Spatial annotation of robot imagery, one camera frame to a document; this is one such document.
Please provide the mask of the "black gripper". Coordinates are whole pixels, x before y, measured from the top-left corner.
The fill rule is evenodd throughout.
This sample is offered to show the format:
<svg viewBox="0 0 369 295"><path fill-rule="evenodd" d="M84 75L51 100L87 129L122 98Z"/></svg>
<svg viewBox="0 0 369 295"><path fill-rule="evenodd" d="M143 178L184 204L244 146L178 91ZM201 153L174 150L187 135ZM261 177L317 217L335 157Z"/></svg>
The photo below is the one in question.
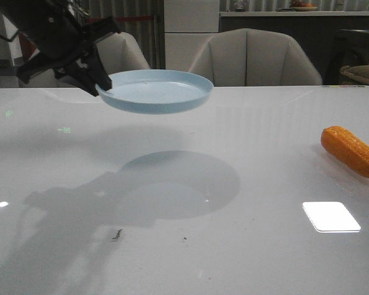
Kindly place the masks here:
<svg viewBox="0 0 369 295"><path fill-rule="evenodd" d="M52 69L58 86L76 87L97 96L96 86L109 90L112 82L96 43L120 32L118 22L111 17L85 26L71 15L46 17L22 31L39 53L18 69L17 77L28 83L33 76Z"/></svg>

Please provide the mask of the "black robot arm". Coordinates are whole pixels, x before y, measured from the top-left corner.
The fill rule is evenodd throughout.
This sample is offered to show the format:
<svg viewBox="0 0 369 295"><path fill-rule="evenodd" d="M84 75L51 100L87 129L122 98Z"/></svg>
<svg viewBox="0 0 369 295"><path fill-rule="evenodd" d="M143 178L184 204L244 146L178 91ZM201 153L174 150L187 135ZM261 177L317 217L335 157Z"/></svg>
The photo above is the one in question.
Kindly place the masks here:
<svg viewBox="0 0 369 295"><path fill-rule="evenodd" d="M97 88L112 87L96 44L120 33L120 27L113 17L82 26L68 5L68 1L0 1L0 13L39 51L19 67L17 77L27 84L51 69L56 79L69 76L77 87L96 96Z"/></svg>

